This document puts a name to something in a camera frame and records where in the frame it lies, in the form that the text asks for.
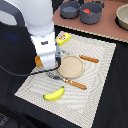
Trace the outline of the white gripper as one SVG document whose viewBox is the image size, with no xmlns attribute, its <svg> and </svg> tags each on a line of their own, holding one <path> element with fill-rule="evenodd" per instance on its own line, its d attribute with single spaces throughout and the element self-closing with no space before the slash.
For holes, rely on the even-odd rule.
<svg viewBox="0 0 128 128">
<path fill-rule="evenodd" d="M 36 54 L 40 57 L 44 69 L 52 69 L 56 65 L 56 58 L 61 56 L 55 33 L 52 32 L 44 37 L 32 36 Z"/>
</svg>

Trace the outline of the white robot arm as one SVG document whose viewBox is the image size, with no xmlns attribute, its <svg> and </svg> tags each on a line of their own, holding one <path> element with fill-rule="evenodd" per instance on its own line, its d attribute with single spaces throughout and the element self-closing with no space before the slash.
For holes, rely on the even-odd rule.
<svg viewBox="0 0 128 128">
<path fill-rule="evenodd" d="M 0 0 L 0 21 L 26 27 L 43 67 L 55 67 L 59 47 L 55 42 L 51 0 Z"/>
</svg>

